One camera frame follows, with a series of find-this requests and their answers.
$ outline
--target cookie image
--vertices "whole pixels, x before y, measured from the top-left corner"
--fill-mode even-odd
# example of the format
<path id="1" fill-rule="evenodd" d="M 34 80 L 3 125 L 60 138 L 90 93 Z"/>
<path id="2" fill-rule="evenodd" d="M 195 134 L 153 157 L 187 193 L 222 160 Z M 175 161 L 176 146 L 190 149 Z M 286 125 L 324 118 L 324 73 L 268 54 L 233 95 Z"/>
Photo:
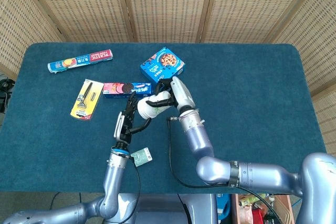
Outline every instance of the cookie image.
<path id="1" fill-rule="evenodd" d="M 125 83 L 114 83 L 115 85 L 115 90 L 117 94 L 123 94 L 124 92 L 122 91 L 122 87 L 125 85 Z"/>
<path id="2" fill-rule="evenodd" d="M 164 54 L 160 58 L 160 63 L 164 67 L 174 66 L 177 63 L 177 59 L 176 59 L 175 55 L 173 55 L 173 54 Z"/>
<path id="3" fill-rule="evenodd" d="M 120 83 L 112 83 L 112 87 L 110 88 L 110 94 L 118 94 L 117 88 L 120 85 Z"/>
<path id="4" fill-rule="evenodd" d="M 134 86 L 131 83 L 126 83 L 122 86 L 122 92 L 125 94 L 131 93 L 132 89 L 134 89 Z"/>
<path id="5" fill-rule="evenodd" d="M 68 67 L 71 67 L 73 65 L 76 65 L 76 59 L 75 58 L 72 58 L 72 59 L 66 59 L 63 61 L 62 65 L 63 67 L 65 68 L 68 68 Z"/>

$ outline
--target teal tablecloth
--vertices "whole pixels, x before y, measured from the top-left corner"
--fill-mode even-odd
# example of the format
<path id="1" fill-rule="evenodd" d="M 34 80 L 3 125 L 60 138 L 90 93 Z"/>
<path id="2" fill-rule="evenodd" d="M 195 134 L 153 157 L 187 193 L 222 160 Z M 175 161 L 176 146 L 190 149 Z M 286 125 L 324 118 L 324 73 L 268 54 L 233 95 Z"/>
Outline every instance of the teal tablecloth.
<path id="1" fill-rule="evenodd" d="M 126 99 L 100 98 L 89 122 L 70 110 L 85 78 L 142 82 L 140 64 L 168 46 L 186 63 L 180 75 L 205 120 L 215 155 L 274 163 L 296 172 L 311 152 L 325 152 L 301 61 L 291 45 L 42 43 L 30 46 L 0 133 L 0 190 L 103 191 L 119 111 Z M 53 74 L 47 63 L 111 49 L 113 60 Z M 188 189 L 168 165 L 169 109 L 133 136 L 129 149 L 148 147 L 139 167 L 143 193 L 229 192 Z M 173 165 L 187 183 L 202 185 L 179 123 L 173 124 Z M 129 162 L 121 192 L 137 191 Z"/>

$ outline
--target blue box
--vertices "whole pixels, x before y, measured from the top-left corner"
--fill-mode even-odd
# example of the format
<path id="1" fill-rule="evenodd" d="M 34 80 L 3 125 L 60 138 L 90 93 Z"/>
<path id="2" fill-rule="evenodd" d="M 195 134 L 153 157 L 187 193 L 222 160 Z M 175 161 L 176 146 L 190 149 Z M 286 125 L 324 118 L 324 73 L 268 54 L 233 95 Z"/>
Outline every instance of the blue box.
<path id="1" fill-rule="evenodd" d="M 185 63 L 168 48 L 164 47 L 140 65 L 141 72 L 153 83 L 160 79 L 178 76 L 182 73 Z"/>
<path id="2" fill-rule="evenodd" d="M 149 82 L 112 82 L 104 83 L 103 95 L 107 98 L 128 98 L 132 92 L 138 98 L 149 97 L 152 94 L 152 84 Z"/>

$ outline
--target label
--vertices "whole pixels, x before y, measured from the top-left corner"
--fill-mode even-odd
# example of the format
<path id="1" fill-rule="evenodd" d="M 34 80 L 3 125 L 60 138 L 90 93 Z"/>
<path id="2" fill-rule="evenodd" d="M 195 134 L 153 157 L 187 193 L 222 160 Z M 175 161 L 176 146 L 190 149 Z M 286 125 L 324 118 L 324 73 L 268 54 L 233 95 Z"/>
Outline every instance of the label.
<path id="1" fill-rule="evenodd" d="M 109 59 L 111 57 L 110 50 L 94 52 L 90 54 L 90 62 Z"/>
<path id="2" fill-rule="evenodd" d="M 131 156 L 134 157 L 134 162 L 135 162 L 136 167 L 153 160 L 152 155 L 149 152 L 149 149 L 147 147 L 142 150 L 132 153 Z"/>

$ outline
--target blue ring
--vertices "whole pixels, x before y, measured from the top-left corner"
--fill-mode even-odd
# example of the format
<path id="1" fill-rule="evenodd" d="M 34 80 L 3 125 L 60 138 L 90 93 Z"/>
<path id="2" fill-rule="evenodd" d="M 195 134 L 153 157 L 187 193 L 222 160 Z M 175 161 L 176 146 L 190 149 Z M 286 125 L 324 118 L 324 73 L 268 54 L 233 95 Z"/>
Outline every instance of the blue ring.
<path id="1" fill-rule="evenodd" d="M 123 153 L 123 154 L 126 154 L 126 155 L 129 155 L 130 153 L 127 152 L 127 151 L 124 151 L 124 150 L 120 150 L 120 149 L 113 149 L 115 152 L 120 152 L 120 153 Z"/>

